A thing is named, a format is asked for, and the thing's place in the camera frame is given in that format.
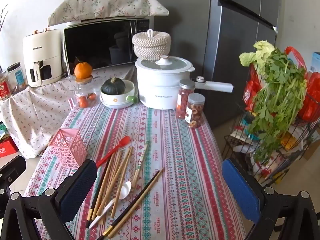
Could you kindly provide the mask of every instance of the refrigerator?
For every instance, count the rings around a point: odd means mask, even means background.
[[[248,79],[239,55],[254,51],[256,41],[276,42],[280,0],[159,0],[169,17],[155,17],[155,30],[172,36],[170,55],[194,64],[207,81],[231,83],[232,93],[201,90],[212,128],[237,113]]]

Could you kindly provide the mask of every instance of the patterned tablecloth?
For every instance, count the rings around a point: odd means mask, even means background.
[[[221,156],[212,131],[204,124],[196,130],[177,120],[172,110],[155,110],[141,103],[125,109],[109,109],[102,104],[91,109],[74,108],[62,127],[79,128],[88,158],[100,160],[118,141],[129,135],[134,147],[125,181],[131,180],[147,140],[143,171],[133,193],[118,204],[117,217],[148,183],[156,171],[165,168],[159,181],[114,239],[244,239],[238,206],[221,173]],[[68,229],[75,239],[95,240],[110,225],[89,230],[85,220],[103,167]],[[63,168],[50,147],[44,152],[24,196],[40,195],[48,187],[58,187],[75,170]],[[42,239],[49,239],[41,220]]]

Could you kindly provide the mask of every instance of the dried branch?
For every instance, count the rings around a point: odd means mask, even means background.
[[[3,26],[3,23],[4,23],[4,19],[8,14],[8,11],[7,11],[6,14],[4,15],[3,19],[2,19],[3,12],[4,12],[5,8],[7,7],[7,5],[2,9],[1,14],[0,14],[0,32],[1,32],[1,29],[2,29],[2,26]]]

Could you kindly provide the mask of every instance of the white spoon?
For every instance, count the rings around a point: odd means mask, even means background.
[[[120,191],[120,196],[119,199],[124,199],[126,198],[131,190],[131,182],[127,181],[126,183],[122,184],[121,187],[121,191]],[[104,216],[104,214],[108,211],[108,209],[112,206],[112,204],[114,203],[114,199],[111,200],[108,205],[105,206],[105,208],[102,211],[101,216],[97,216],[91,223],[91,225],[89,225],[89,229],[91,229],[92,227],[94,227],[96,225],[96,223]]]

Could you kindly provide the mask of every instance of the spice jar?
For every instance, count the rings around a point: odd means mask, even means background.
[[[198,128],[201,125],[201,114],[204,106],[205,97],[198,93],[190,94],[186,109],[185,120],[190,128]]]
[[[85,79],[76,78],[75,102],[80,108],[91,107],[97,102],[100,90],[92,80],[92,75]]]
[[[186,115],[188,96],[195,91],[196,83],[190,79],[180,80],[180,89],[176,107],[177,118],[184,119]]]
[[[8,80],[13,93],[24,90],[27,86],[24,82],[23,71],[20,62],[17,62],[7,68]]]
[[[0,73],[0,100],[4,101],[11,96],[8,75],[6,72]]]

